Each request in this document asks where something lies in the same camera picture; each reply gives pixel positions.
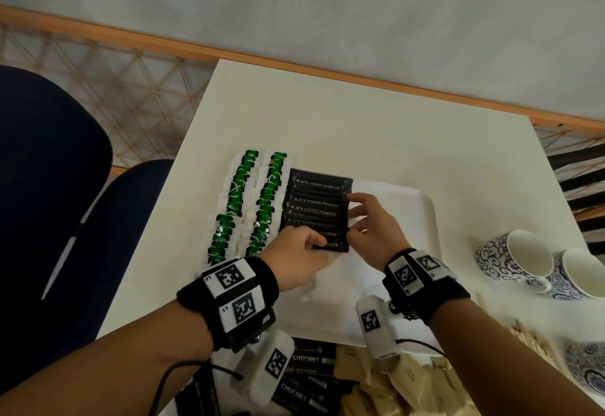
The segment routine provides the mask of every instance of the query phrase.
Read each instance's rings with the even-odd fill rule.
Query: forearm
[[[146,415],[168,367],[206,360],[212,337],[176,300],[66,356],[0,397],[3,415]],[[196,367],[176,369],[162,408]]]
[[[468,299],[443,304],[429,327],[483,416],[605,414]]]

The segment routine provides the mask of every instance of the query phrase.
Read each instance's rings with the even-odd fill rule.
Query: white sensor device
[[[294,340],[279,329],[262,333],[261,340],[246,347],[235,371],[244,379],[231,377],[231,389],[242,397],[265,406],[273,397],[288,361],[294,354]]]
[[[389,304],[376,295],[361,298],[355,304],[357,318],[368,352],[374,359],[388,359],[401,354],[395,342],[395,329],[391,323],[401,319],[401,315],[391,312]]]

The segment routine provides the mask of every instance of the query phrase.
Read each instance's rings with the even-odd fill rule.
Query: hand
[[[350,219],[366,217],[351,227],[347,241],[368,265],[384,272],[393,255],[412,246],[395,217],[384,210],[374,195],[350,193],[349,201],[361,203],[349,209]]]
[[[327,252],[307,250],[326,244],[326,238],[309,227],[286,227],[258,256],[271,268],[283,292],[304,284],[328,266]]]

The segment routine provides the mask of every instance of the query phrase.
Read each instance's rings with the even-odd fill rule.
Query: person's left hand
[[[328,266],[327,252],[307,250],[327,243],[325,237],[309,227],[285,227],[258,256],[271,268],[279,291],[283,292],[304,284]]]

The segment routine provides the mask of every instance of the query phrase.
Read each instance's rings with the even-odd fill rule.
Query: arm
[[[365,216],[351,227],[349,244],[370,266],[383,272],[392,256],[411,245],[374,196],[353,193],[349,199],[361,203],[349,211],[349,217]],[[605,414],[581,389],[469,299],[445,302],[429,328],[484,416]]]
[[[259,255],[273,271],[280,291],[298,287],[328,264],[327,253],[306,251],[314,244],[325,245],[326,239],[306,227],[286,227]],[[213,347],[201,315],[173,300],[0,396],[0,414],[146,415],[168,367],[183,360],[207,360]],[[172,372],[159,408],[196,370]]]

